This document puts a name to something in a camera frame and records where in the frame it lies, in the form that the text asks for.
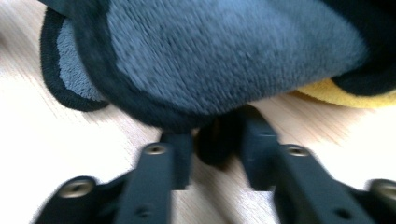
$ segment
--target light wood tabletop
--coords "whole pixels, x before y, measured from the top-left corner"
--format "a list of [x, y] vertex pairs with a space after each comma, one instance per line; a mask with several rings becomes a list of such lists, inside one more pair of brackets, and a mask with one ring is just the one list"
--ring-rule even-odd
[[[78, 175], [101, 183], [135, 166], [160, 131], [116, 107], [81, 113], [46, 89], [39, 61], [45, 7], [0, 0], [0, 223], [29, 223], [60, 184]], [[333, 178], [363, 189], [396, 180], [396, 107], [355, 109], [299, 93], [253, 103], [282, 143], [310, 148]], [[271, 192], [254, 192], [237, 159], [219, 171], [193, 160], [191, 185], [174, 192], [174, 223], [277, 223]]]

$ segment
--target wooden surface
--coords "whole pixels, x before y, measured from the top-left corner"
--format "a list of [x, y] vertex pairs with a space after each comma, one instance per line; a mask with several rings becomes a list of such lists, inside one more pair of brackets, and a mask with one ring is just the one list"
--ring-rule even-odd
[[[113, 106], [80, 113], [55, 101], [40, 73], [44, 9], [0, 0], [0, 223], [31, 222], [68, 178], [121, 175], [159, 134]], [[282, 142], [312, 149], [334, 178], [359, 189], [372, 178], [396, 180], [396, 107], [353, 109], [296, 93], [254, 105]], [[270, 197], [248, 188], [237, 160], [221, 172], [194, 158], [189, 190], [174, 193], [174, 223], [276, 223]]]

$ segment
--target gray cloth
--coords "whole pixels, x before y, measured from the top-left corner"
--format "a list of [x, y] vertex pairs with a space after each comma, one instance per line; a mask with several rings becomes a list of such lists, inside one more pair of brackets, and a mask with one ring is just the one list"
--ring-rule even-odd
[[117, 67], [182, 111], [213, 115], [358, 68], [358, 31], [317, 0], [111, 0]]
[[85, 99], [104, 101], [99, 91], [91, 84], [78, 56], [72, 22], [69, 19], [65, 19], [62, 25], [57, 38], [57, 49], [60, 56], [60, 78], [66, 88]]

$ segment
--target gray oven mitt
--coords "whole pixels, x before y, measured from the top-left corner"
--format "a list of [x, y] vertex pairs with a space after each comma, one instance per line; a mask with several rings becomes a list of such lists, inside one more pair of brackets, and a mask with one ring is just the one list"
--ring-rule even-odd
[[390, 0], [91, 0], [70, 7], [72, 19], [47, 12], [43, 74], [62, 104], [82, 111], [110, 102], [148, 125], [182, 132], [324, 78], [361, 91], [349, 77], [362, 76], [369, 93], [396, 87]]

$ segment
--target yellow fabric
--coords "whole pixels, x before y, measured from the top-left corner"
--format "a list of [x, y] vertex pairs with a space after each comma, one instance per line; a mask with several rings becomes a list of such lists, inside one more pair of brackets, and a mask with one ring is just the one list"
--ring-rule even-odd
[[371, 97], [356, 96], [340, 89], [330, 79], [304, 86], [298, 91], [335, 105], [345, 105], [356, 108], [396, 105], [396, 91]]

